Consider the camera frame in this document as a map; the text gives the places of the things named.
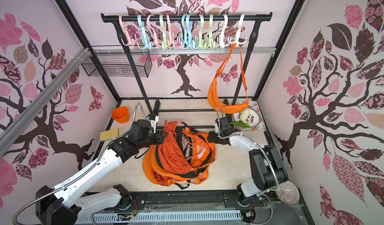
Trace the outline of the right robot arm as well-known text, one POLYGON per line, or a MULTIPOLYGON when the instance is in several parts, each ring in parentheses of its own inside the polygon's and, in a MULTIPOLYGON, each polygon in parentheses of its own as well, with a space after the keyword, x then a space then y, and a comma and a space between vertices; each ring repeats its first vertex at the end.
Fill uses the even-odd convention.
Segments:
POLYGON ((252 177, 237 187, 238 203, 244 207, 260 195, 280 191, 281 184, 289 180, 276 146, 258 143, 244 135, 230 123, 221 107, 217 109, 215 131, 209 133, 209 142, 230 145, 249 155, 252 177))

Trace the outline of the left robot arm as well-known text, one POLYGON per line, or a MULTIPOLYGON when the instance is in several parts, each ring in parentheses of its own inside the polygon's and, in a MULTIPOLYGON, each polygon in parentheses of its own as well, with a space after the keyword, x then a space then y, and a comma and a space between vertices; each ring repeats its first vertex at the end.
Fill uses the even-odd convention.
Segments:
POLYGON ((161 144, 164 136, 156 130, 158 121, 157 113, 133 121, 127 132, 105 144, 98 157, 85 168, 53 188, 44 186, 39 189, 36 199, 20 208, 13 216, 12 223, 20 224, 19 215, 35 205, 36 216, 42 225, 73 225, 85 216, 130 199, 129 192, 119 187, 91 196, 84 196, 84 193, 103 176, 135 156, 140 149, 161 144))

